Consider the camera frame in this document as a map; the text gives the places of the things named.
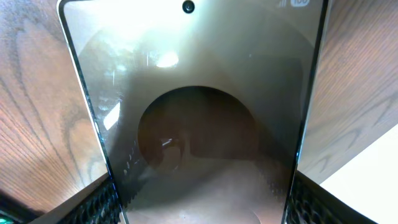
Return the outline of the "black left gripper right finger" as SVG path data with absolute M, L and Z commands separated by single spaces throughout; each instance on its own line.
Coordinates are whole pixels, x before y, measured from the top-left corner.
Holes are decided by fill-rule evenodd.
M 375 224 L 297 171 L 292 184 L 286 224 Z

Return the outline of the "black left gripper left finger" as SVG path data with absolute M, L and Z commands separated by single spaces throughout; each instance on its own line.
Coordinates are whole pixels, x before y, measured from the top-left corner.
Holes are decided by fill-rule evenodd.
M 110 224 L 121 223 L 121 207 L 107 175 L 85 187 L 58 207 L 30 224 Z

